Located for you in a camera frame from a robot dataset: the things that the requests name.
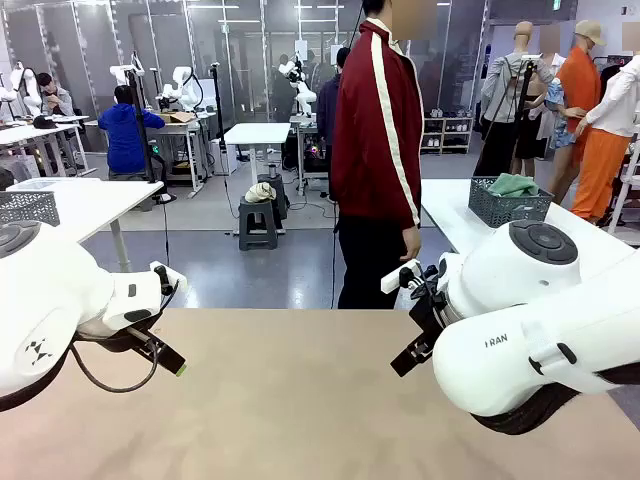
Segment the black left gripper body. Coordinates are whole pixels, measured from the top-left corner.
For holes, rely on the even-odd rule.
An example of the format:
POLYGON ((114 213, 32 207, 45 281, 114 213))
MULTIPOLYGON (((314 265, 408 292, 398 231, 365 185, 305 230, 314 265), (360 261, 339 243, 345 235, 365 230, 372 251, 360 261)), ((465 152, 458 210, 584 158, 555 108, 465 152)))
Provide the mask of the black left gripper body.
POLYGON ((106 349, 112 353, 133 351, 142 357, 154 357, 161 351, 162 343, 147 324, 134 324, 107 338, 106 349))

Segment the person's right hand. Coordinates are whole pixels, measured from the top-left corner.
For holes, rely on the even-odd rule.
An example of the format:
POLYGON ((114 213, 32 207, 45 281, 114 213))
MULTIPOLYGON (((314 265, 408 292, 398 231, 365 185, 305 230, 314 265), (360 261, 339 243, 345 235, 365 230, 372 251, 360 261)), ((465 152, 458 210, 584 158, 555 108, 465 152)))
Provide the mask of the person's right hand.
POLYGON ((402 231, 402 238, 406 253, 400 258, 402 262, 416 259, 421 250, 421 235, 419 228, 413 226, 402 231))

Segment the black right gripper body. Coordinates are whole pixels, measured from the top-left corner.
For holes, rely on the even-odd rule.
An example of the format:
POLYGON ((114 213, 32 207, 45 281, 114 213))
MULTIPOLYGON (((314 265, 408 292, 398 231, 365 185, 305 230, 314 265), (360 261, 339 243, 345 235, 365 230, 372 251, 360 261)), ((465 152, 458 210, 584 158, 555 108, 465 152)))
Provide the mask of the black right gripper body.
POLYGON ((428 360, 436 340, 447 326, 445 309, 448 303, 441 293, 413 292, 411 299, 415 304, 409 311, 409 316, 420 327, 422 333, 411 342, 407 351, 414 360, 428 360))

